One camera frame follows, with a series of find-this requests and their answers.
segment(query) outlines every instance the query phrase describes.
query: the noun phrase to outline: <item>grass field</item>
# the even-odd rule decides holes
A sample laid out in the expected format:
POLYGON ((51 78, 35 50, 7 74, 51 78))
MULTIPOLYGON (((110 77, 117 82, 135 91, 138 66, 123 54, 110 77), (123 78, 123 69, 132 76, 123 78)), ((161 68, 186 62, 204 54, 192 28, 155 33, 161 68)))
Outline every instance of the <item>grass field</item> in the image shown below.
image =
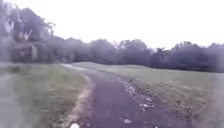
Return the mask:
POLYGON ((74 65, 113 72, 134 78, 146 92, 153 93, 189 120, 207 117, 209 111, 217 111, 217 103, 224 99, 224 74, 152 69, 143 66, 106 66, 95 63, 74 65))
POLYGON ((26 120, 35 124, 33 128, 58 127, 87 88, 78 72, 61 65, 2 64, 3 75, 11 76, 7 86, 12 86, 26 120))

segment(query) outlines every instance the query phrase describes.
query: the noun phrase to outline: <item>tree line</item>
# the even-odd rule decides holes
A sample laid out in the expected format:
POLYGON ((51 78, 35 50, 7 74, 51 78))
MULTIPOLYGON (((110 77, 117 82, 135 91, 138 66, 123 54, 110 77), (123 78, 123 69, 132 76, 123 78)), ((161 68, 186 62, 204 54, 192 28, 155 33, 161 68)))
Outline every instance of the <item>tree line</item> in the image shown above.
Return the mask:
POLYGON ((109 65, 134 64, 163 69, 224 72, 224 44, 213 43, 203 47, 184 41, 167 50, 152 49, 140 39, 120 42, 98 39, 85 43, 80 39, 55 36, 54 26, 29 8, 19 9, 0 0, 0 61, 91 61, 109 65))

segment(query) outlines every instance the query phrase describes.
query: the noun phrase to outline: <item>grass verge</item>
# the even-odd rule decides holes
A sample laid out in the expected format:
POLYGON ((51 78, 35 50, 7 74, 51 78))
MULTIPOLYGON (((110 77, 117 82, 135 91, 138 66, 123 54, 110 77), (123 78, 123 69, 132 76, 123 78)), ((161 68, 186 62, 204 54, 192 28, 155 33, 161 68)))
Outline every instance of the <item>grass verge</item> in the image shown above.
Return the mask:
POLYGON ((79 72, 61 65, 2 64, 0 72, 12 76, 13 91, 34 128, 59 127, 88 88, 79 72))

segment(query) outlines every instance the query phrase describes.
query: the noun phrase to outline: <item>dirt road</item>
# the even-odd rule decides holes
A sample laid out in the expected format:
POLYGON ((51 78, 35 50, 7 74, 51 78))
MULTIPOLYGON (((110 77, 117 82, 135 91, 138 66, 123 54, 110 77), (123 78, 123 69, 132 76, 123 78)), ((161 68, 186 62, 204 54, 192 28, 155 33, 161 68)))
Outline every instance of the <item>dirt road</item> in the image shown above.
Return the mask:
POLYGON ((80 68, 95 84, 92 116, 82 128, 191 128, 156 96, 145 95, 114 74, 80 68))

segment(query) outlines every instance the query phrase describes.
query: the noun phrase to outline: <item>sky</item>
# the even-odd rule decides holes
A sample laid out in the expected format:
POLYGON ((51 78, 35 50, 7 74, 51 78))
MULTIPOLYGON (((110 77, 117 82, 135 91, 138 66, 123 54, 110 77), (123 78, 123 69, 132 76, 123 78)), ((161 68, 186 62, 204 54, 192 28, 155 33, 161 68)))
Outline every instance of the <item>sky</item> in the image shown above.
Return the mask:
POLYGON ((85 42, 141 39, 149 47, 224 43, 223 0, 7 0, 56 24, 55 35, 85 42))

